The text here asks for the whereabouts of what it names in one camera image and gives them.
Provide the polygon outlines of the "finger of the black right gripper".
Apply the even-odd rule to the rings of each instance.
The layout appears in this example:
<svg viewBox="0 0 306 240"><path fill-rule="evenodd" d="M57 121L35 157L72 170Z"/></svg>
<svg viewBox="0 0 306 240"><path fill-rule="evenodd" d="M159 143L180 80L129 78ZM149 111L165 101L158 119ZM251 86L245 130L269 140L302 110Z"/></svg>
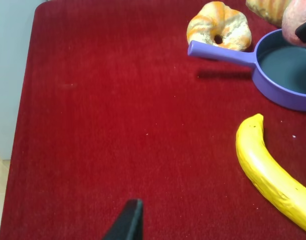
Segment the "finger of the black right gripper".
<svg viewBox="0 0 306 240"><path fill-rule="evenodd" d="M306 22L296 28L295 34L301 42L306 43Z"/></svg>

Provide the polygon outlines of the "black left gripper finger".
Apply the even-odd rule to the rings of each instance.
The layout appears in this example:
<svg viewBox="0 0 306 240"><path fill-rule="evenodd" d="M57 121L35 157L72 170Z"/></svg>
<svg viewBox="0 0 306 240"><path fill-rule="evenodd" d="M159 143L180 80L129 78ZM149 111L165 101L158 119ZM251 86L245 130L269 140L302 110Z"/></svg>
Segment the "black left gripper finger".
<svg viewBox="0 0 306 240"><path fill-rule="evenodd" d="M102 238L103 240L142 240L143 202L130 199L124 205L117 219Z"/></svg>

